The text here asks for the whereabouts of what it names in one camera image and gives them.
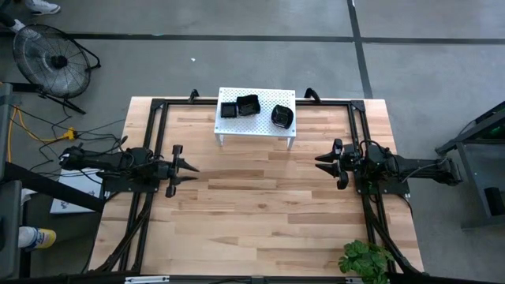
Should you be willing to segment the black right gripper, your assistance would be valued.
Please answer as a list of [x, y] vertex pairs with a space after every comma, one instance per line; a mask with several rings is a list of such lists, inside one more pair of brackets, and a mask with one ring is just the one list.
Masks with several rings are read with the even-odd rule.
[[335, 139], [333, 151], [315, 157], [316, 167], [330, 174], [333, 178], [338, 178], [337, 189], [345, 189], [349, 184], [349, 172], [357, 169], [360, 161], [360, 152], [352, 144], [343, 144], [341, 139]]

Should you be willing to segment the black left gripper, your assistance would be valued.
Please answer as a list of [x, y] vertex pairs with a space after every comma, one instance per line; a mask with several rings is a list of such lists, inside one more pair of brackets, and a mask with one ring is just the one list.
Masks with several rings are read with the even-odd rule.
[[166, 187], [165, 197], [172, 198], [177, 192], [177, 186], [184, 181], [197, 180], [197, 177], [181, 176], [178, 177], [178, 169], [190, 170], [192, 172], [199, 172], [199, 170], [191, 166], [185, 161], [184, 158], [180, 158], [183, 146], [176, 144], [173, 146], [172, 154], [173, 159], [171, 162], [159, 161], [157, 163], [157, 170], [155, 176], [159, 181], [168, 181], [168, 186]]

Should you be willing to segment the black rounded glossy dish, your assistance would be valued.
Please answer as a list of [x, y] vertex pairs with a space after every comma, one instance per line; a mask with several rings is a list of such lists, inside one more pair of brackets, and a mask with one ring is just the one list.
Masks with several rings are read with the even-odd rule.
[[294, 120], [294, 112], [286, 106], [275, 105], [271, 112], [271, 121], [274, 125], [288, 129]]

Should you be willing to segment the small black square plate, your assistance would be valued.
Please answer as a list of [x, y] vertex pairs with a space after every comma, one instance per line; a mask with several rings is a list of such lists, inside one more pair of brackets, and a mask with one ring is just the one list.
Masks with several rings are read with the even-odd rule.
[[223, 102], [220, 105], [221, 118], [236, 118], [238, 116], [238, 107], [235, 102]]

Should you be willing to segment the black wavy square bowl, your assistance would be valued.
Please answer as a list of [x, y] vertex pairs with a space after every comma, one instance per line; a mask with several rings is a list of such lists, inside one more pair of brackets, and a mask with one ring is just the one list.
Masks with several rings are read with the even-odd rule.
[[250, 116], [260, 113], [260, 102], [256, 94], [239, 96], [237, 97], [236, 104], [239, 116]]

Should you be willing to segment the white perforated metal shelf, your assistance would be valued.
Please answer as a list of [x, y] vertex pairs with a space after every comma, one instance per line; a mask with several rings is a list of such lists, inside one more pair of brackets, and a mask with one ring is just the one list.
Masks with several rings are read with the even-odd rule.
[[[237, 97], [245, 95], [258, 95], [259, 114], [236, 118], [221, 117], [222, 103], [235, 102]], [[271, 113], [277, 105], [287, 107], [294, 113], [293, 122], [288, 129], [276, 126], [271, 121]], [[220, 146], [223, 146], [224, 136], [230, 135], [282, 137], [287, 139], [287, 149], [290, 150], [297, 135], [295, 90], [221, 87], [215, 112], [214, 134]]]

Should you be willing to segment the green leafy plant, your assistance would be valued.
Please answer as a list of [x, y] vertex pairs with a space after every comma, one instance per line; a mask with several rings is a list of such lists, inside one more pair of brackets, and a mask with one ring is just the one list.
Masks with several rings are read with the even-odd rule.
[[364, 284], [387, 284], [387, 264], [393, 256], [385, 248], [355, 240], [344, 245], [344, 256], [339, 258], [342, 273], [356, 272]]

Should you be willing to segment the white printed box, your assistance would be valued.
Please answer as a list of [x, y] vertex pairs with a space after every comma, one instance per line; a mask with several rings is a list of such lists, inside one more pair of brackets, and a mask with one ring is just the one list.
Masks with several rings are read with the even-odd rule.
[[[92, 168], [84, 168], [83, 170], [61, 170], [58, 181], [81, 192], [85, 192], [90, 196], [99, 197], [101, 194], [102, 178], [96, 175], [98, 172], [98, 169]], [[58, 199], [53, 199], [50, 207], [50, 213], [53, 215], [90, 212], [92, 212], [91, 209]]]

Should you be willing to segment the black diagonal beam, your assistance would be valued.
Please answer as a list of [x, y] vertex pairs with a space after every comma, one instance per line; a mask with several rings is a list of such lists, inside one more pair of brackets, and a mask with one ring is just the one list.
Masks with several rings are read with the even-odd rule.
[[85, 207], [96, 212], [103, 211], [105, 201], [98, 197], [94, 197], [74, 187], [64, 185], [48, 177], [31, 172], [16, 164], [5, 162], [3, 169], [3, 181], [20, 181], [26, 189], [31, 189], [38, 193], [52, 196], [55, 199]]

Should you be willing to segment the yellow and white canister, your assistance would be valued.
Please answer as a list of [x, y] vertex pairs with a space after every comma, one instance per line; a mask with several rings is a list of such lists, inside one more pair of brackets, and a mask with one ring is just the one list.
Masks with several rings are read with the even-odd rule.
[[47, 249], [57, 238], [53, 230], [21, 226], [18, 230], [18, 247], [20, 249]]

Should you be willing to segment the black metal stand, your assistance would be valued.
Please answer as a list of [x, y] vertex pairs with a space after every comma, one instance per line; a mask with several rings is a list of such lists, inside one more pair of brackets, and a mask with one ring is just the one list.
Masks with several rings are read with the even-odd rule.
[[505, 101], [470, 121], [436, 153], [446, 155], [453, 150], [484, 210], [484, 218], [464, 222], [461, 228], [505, 227]]

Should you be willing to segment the grey equipment panel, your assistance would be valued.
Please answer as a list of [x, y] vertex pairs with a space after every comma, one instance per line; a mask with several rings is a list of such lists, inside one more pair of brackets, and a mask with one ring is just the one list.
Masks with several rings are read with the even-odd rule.
[[12, 103], [12, 92], [11, 84], [0, 84], [0, 181], [3, 179], [6, 168], [9, 105]]

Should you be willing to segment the person's white shoe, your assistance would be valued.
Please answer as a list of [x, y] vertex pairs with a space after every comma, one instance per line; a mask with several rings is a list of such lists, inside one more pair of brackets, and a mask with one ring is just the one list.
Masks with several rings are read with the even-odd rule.
[[61, 11], [61, 6], [46, 0], [24, 0], [24, 3], [35, 16], [53, 15]]
[[11, 20], [6, 26], [10, 31], [16, 33], [19, 36], [33, 40], [40, 38], [40, 34], [37, 31], [34, 31], [31, 28], [27, 28], [26, 25], [20, 22], [18, 19]]

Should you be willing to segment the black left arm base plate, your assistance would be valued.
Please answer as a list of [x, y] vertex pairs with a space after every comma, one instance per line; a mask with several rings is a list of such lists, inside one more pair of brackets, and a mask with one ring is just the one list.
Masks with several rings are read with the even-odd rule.
[[108, 192], [157, 192], [160, 178], [153, 166], [98, 173]]

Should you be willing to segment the silver metal bracket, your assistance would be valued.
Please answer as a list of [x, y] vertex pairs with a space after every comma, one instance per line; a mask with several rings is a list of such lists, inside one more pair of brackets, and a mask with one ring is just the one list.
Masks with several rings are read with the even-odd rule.
[[127, 277], [124, 284], [167, 284], [170, 282], [169, 275], [150, 275]]

